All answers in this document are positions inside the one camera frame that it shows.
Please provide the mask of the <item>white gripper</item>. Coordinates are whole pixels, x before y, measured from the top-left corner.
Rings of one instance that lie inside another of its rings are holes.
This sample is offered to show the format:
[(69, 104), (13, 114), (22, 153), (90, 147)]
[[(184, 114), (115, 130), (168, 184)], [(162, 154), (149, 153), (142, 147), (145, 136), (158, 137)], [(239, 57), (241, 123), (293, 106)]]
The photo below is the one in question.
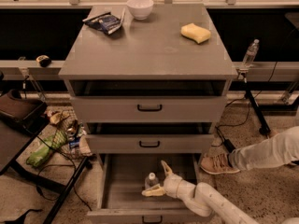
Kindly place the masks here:
[(179, 175), (173, 174), (172, 169), (165, 161), (161, 161), (161, 165), (163, 166), (164, 174), (166, 175), (164, 187), (157, 184), (143, 190), (141, 194), (145, 197), (157, 197), (164, 196), (166, 194), (169, 197), (178, 198), (178, 187), (183, 178)]

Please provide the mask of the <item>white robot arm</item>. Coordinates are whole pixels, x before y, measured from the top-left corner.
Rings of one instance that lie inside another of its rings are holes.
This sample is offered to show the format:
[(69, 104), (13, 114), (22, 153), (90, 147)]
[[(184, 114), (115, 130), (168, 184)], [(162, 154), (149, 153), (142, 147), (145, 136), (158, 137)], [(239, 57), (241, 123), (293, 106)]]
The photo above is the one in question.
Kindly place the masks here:
[(164, 184), (152, 186), (142, 191), (146, 197), (163, 196), (180, 199), (185, 206), (200, 217), (209, 217), (213, 212), (218, 214), (226, 224), (259, 224), (233, 203), (223, 197), (217, 190), (207, 183), (197, 185), (184, 180), (173, 173), (165, 161), (161, 161), (164, 168)]

